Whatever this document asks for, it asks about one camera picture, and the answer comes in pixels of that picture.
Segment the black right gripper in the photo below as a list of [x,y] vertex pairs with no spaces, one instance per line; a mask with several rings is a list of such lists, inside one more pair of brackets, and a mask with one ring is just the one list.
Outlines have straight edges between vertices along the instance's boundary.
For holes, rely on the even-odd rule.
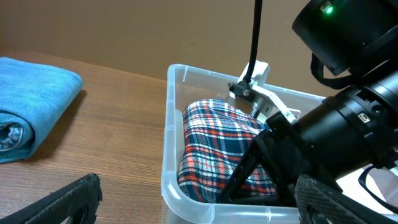
[[[249,196],[241,187],[261,166],[275,187],[276,195]],[[311,152],[298,131],[280,112],[271,116],[270,128],[261,131],[243,154],[228,183],[220,193],[220,203],[295,205],[295,186],[301,175],[309,175],[341,193],[341,187],[322,162]]]

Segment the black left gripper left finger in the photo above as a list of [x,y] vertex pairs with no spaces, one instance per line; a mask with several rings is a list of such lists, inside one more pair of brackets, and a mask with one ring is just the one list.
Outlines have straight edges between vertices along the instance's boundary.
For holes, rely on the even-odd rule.
[[94,224],[102,199],[100,178],[91,173],[2,218],[1,223]]

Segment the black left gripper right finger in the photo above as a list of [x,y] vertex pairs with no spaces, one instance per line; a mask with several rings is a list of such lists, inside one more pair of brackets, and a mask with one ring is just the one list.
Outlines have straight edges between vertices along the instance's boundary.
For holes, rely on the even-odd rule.
[[300,223],[396,224],[397,222],[350,199],[309,175],[300,175],[295,186]]

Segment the plaid flannel shirt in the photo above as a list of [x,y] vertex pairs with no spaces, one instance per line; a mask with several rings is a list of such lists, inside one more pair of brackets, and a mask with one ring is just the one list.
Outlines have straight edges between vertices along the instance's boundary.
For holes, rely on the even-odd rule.
[[251,140],[268,125],[223,100],[198,100],[183,111],[185,149],[177,183],[192,200],[218,203]]

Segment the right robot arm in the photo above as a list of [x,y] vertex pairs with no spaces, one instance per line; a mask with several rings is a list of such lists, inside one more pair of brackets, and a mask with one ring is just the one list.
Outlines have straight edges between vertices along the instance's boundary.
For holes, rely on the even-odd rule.
[[337,91],[301,118],[279,110],[250,143],[221,203],[294,206],[307,174],[333,190],[362,166],[397,160],[397,2],[311,0],[292,25],[315,79]]

